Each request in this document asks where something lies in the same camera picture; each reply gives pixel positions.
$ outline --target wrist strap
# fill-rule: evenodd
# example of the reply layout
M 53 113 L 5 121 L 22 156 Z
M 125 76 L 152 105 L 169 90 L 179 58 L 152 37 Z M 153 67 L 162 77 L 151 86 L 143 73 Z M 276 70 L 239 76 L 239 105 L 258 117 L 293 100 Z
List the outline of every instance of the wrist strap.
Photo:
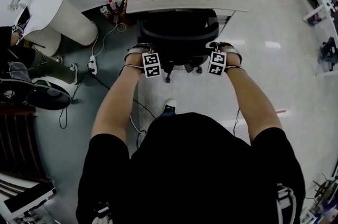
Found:
M 144 73 L 144 67 L 141 67 L 141 66 L 135 66 L 135 65 L 132 65 L 132 64 L 126 64 L 125 66 L 122 67 L 122 69 L 121 69 L 121 71 L 120 71 L 120 74 L 118 74 L 118 75 L 121 75 L 121 73 L 122 73 L 122 71 L 123 71 L 123 69 L 124 69 L 125 67 L 134 67 L 134 68 L 138 68 L 138 69 L 141 69 L 142 73 Z
M 244 68 L 241 66 L 226 66 L 224 72 L 227 73 L 230 68 L 239 68 L 242 69 L 244 72 L 246 72 L 246 70 L 244 70 Z

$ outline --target office chair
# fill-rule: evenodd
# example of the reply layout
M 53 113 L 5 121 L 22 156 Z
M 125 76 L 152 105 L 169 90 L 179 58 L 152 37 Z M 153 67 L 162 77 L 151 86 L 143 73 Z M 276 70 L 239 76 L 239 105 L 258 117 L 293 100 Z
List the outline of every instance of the office chair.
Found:
M 137 25 L 138 43 L 152 44 L 167 73 L 167 83 L 175 66 L 185 66 L 188 73 L 197 68 L 202 73 L 200 65 L 211 53 L 205 45 L 219 34 L 215 11 L 205 9 L 143 13 Z

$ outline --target gray floor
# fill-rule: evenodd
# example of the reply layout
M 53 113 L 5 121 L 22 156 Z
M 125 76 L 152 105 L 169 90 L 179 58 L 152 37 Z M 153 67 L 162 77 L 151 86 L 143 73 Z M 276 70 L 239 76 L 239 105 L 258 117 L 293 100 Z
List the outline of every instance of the gray floor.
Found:
M 97 54 L 102 47 L 103 37 L 114 26 L 103 17 L 98 8 L 84 14 L 99 28 L 100 35 L 95 46 L 95 54 Z M 127 27 L 124 32 L 114 30 L 106 37 L 104 50 L 97 57 L 99 68 L 97 77 L 104 84 L 111 86 L 115 82 L 123 66 L 123 57 L 127 48 L 132 47 L 136 42 L 134 27 Z M 81 73 L 87 71 L 91 46 L 81 46 L 64 37 L 59 53 L 64 57 L 64 64 L 69 65 L 75 62 Z M 73 95 L 76 86 L 52 78 L 48 80 L 62 86 L 71 96 Z M 36 140 L 40 157 L 47 175 L 53 180 L 58 192 L 51 201 L 46 203 L 46 207 L 61 223 L 77 223 L 75 210 L 78 200 L 78 183 L 90 141 L 91 128 L 106 93 L 107 89 L 87 74 L 76 93 L 73 104 L 68 108 L 68 126 L 65 130 L 59 126 L 60 111 L 42 109 L 37 111 L 39 116 L 36 118 Z M 133 107 L 133 119 L 138 126 L 136 104 Z M 130 153 L 136 149 L 136 137 L 137 133 L 130 125 L 128 132 Z

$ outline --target floor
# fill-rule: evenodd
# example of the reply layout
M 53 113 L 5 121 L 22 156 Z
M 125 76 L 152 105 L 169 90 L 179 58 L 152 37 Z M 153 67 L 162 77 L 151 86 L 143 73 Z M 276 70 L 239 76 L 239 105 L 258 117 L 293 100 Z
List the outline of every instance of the floor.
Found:
M 323 181 L 322 173 L 331 175 L 338 158 L 338 79 L 316 77 L 318 48 L 327 41 L 324 24 L 316 28 L 302 21 L 307 13 L 303 0 L 247 0 L 248 13 L 236 13 L 218 38 L 233 44 L 243 56 L 243 67 L 266 93 L 276 110 L 286 110 L 280 119 L 298 158 L 306 182 L 307 197 L 314 195 L 312 180 Z M 112 29 L 98 10 L 86 12 L 100 28 L 96 53 L 103 36 Z M 126 49 L 136 42 L 135 28 L 112 32 L 98 57 L 98 77 L 112 85 L 123 65 Z M 78 63 L 82 72 L 91 55 L 83 47 L 64 39 L 60 53 L 65 63 Z M 172 82 L 161 78 L 142 79 L 138 99 L 154 115 L 159 115 L 165 101 L 175 98 L 178 113 L 198 112 L 208 115 L 232 131 L 238 109 L 232 85 L 227 78 L 206 72 L 175 71 Z M 60 84 L 71 94 L 75 87 Z M 77 187 L 88 149 L 90 131 L 96 112 L 107 90 L 86 77 L 68 110 L 68 126 L 59 126 L 59 111 L 39 110 L 36 134 L 46 172 L 55 183 L 58 195 L 46 206 L 62 223 L 76 223 Z M 134 105 L 133 117 L 142 128 L 151 122 L 148 112 Z M 136 132 L 130 127 L 128 143 L 135 150 Z M 236 135 L 248 141 L 247 127 L 241 119 Z
M 314 196 L 312 180 L 323 182 L 331 175 L 338 158 L 338 79 L 316 77 L 320 72 L 318 49 L 328 40 L 323 27 L 302 21 L 307 13 L 303 0 L 247 0 L 248 13 L 239 13 L 219 36 L 242 54 L 242 66 L 266 93 L 276 110 L 286 110 L 280 120 L 299 160 L 306 182 L 307 197 Z M 171 83 L 164 76 L 143 79 L 139 99 L 155 114 L 162 112 L 167 99 L 178 102 L 178 113 L 207 115 L 230 132 L 238 104 L 227 76 L 175 71 Z M 244 120 L 236 136 L 249 142 Z M 152 118 L 140 109 L 140 123 L 147 128 Z M 306 200 L 305 205 L 312 203 Z

